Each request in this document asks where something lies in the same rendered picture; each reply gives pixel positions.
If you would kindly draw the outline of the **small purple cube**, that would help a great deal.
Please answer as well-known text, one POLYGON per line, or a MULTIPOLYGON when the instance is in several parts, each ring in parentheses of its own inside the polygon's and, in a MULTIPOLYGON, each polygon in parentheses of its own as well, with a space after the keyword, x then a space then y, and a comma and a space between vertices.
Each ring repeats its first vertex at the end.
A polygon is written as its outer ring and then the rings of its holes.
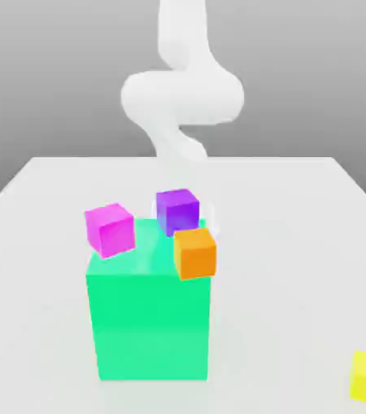
POLYGON ((199 226, 200 202, 186 188, 156 194, 157 220, 167 237, 177 230, 193 230, 199 226))

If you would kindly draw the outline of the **small orange cube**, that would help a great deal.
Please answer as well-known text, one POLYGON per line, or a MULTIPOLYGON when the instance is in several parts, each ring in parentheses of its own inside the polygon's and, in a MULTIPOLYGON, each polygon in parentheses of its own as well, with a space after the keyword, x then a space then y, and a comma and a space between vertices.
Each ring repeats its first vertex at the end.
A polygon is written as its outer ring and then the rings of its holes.
POLYGON ((212 277, 217 270, 217 244, 207 228, 174 233, 174 261, 183 281, 212 277))

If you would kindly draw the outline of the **small magenta cube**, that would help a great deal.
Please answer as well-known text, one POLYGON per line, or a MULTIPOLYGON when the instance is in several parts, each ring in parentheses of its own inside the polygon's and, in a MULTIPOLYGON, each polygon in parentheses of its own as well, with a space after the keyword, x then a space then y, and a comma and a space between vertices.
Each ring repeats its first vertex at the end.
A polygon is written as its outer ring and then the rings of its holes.
POLYGON ((102 259, 136 247, 135 217, 115 203, 85 212, 86 236, 102 259))

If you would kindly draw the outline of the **large green box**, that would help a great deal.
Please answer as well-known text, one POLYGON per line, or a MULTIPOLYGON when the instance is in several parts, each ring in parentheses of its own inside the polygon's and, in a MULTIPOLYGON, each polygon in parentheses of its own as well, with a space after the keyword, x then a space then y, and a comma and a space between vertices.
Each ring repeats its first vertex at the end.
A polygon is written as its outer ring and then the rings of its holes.
POLYGON ((156 220, 137 219, 136 237, 131 251, 93 254, 86 270, 99 377, 204 381, 211 280, 179 278, 156 220))

